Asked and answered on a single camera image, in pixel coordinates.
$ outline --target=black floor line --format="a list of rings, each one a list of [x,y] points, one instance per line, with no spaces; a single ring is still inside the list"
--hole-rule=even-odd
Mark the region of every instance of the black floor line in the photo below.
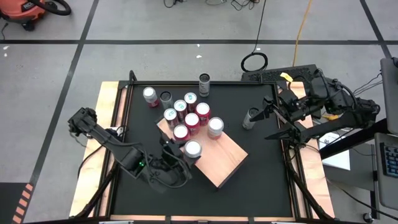
[[[366,17],[368,17],[368,20],[372,26],[373,32],[376,35],[378,41],[381,42],[381,49],[383,50],[384,56],[386,58],[391,58],[391,53],[386,45],[386,43],[384,42],[383,36],[380,33],[379,28],[376,25],[376,21],[374,20],[372,13],[368,7],[368,4],[366,4],[365,0],[360,0],[361,1],[361,5],[363,7],[363,10],[365,11]]]
[[[0,44],[79,44],[81,40],[0,40]],[[256,40],[84,40],[98,45],[160,45],[160,44],[255,44]],[[259,40],[265,45],[294,45],[295,40]],[[398,40],[300,40],[300,45],[398,45]]]
[[[73,56],[73,60],[71,62],[68,75],[65,79],[65,83],[63,84],[60,97],[59,97],[57,105],[55,107],[54,114],[51,118],[49,129],[47,130],[42,148],[41,148],[39,156],[37,158],[36,165],[35,165],[33,173],[32,173],[32,177],[30,178],[30,182],[33,183],[33,185],[35,185],[35,186],[37,184],[40,173],[42,171],[42,168],[44,165],[44,160],[49,151],[50,143],[51,143],[52,137],[54,135],[55,128],[57,127],[57,123],[58,123],[59,117],[61,115],[61,110],[62,110],[63,104],[65,103],[65,99],[67,97],[68,90],[69,90],[70,84],[72,82],[73,75],[75,74],[76,66],[78,64],[78,61],[79,61],[79,58],[81,55],[81,50],[83,50],[83,46],[84,46],[85,39],[87,38],[88,30],[90,29],[91,22],[93,21],[93,17],[94,17],[94,13],[95,13],[97,5],[98,5],[98,1],[99,0],[94,0],[93,5],[91,6],[90,13],[88,14],[88,18],[87,18],[85,27],[81,34],[75,55]]]

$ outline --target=vacuum hose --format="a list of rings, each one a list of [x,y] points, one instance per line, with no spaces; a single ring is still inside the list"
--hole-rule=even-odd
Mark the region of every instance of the vacuum hose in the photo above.
[[[49,5],[41,3],[40,0],[28,0],[28,1],[38,7],[41,7],[42,9],[44,9],[48,12],[54,13],[55,15],[59,15],[59,16],[68,16],[72,11],[72,10],[70,10],[68,3],[66,3],[64,0],[54,0],[54,1],[61,4],[65,8],[65,10],[55,9]]]

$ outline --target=orange vacuum cleaner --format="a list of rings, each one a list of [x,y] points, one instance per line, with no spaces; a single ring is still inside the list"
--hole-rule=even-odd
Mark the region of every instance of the orange vacuum cleaner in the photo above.
[[[67,16],[71,13],[69,5],[64,0],[54,0],[61,4],[65,10],[58,10],[58,6],[44,0],[0,0],[0,16],[9,21],[21,24],[25,30],[35,29],[34,22],[43,18],[45,12],[51,12],[59,16]]]

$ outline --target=red soda can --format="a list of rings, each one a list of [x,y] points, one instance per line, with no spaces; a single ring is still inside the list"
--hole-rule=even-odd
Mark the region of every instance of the red soda can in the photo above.
[[[173,134],[176,141],[188,141],[190,139],[189,130],[183,124],[177,125]]]
[[[164,119],[166,119],[169,128],[173,130],[178,125],[177,112],[173,108],[169,108],[163,113]]]
[[[150,107],[156,107],[159,105],[159,99],[157,98],[156,91],[152,87],[147,87],[143,91],[144,99]]]
[[[177,100],[174,103],[174,109],[177,112],[178,120],[180,122],[185,121],[185,116],[188,114],[187,112],[187,103],[183,100]]]
[[[188,113],[194,113],[197,107],[197,96],[194,93],[187,93],[184,96],[185,102],[187,102]]]
[[[210,107],[207,103],[199,103],[197,106],[197,115],[200,126],[206,126],[210,119]]]
[[[199,117],[195,113],[189,113],[185,117],[185,125],[189,130],[191,136],[199,133]]]

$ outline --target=wooden tabletop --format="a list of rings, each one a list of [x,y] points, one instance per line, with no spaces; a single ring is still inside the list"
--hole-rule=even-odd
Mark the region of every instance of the wooden tabletop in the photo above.
[[[103,82],[101,85],[101,89],[98,95],[98,101],[96,105],[96,113],[98,117],[98,124],[104,128],[110,127],[111,120],[113,116],[116,95],[118,92],[118,84],[119,82]],[[293,92],[299,97],[305,96],[305,90],[303,87],[303,83],[301,82],[293,82],[291,84],[291,89]],[[121,102],[124,102],[126,96],[126,89],[122,91],[122,96],[120,97]],[[119,108],[117,111],[117,122],[116,125],[121,125],[121,116],[122,116],[123,108]],[[304,121],[301,123],[309,128],[312,127],[312,118],[311,116],[307,116]],[[318,149],[317,141],[312,139],[308,142],[308,145],[315,147]],[[85,151],[84,158],[94,151],[99,144],[95,140],[89,140],[87,142],[87,148]],[[92,158],[88,159],[83,166],[80,176],[78,179],[78,183],[75,190],[75,196],[73,198],[72,207],[70,210],[70,216],[76,215],[80,212],[84,206],[91,199],[92,195],[96,192],[99,181],[102,166],[104,163],[104,155],[105,150],[102,149],[98,153],[96,153]],[[320,206],[329,214],[331,217],[334,217],[335,214],[333,212],[333,207],[330,200],[330,194],[328,190],[328,186],[326,183],[325,173],[323,171],[322,160],[318,152],[314,151],[309,147],[305,147],[300,150],[300,155],[302,158],[303,171],[305,174],[305,180],[307,183],[307,188],[314,196],[315,200],[320,204]],[[113,163],[113,158],[111,157],[111,161],[108,166],[108,170]],[[303,196],[299,189],[297,190],[297,198],[298,198],[298,206],[300,210],[301,217],[305,217],[305,208],[303,202]],[[100,208],[100,215],[105,215],[105,207],[107,203],[107,198],[109,195],[109,186],[105,193],[103,194],[103,199]],[[312,211],[313,216],[316,218],[317,215],[314,211]],[[118,215],[114,214],[111,216],[114,220],[165,220],[165,216],[148,216],[148,215]],[[248,221],[248,217],[179,217],[172,216],[172,220],[208,220],[208,221]],[[289,217],[255,217],[255,221],[293,221],[294,218]]]

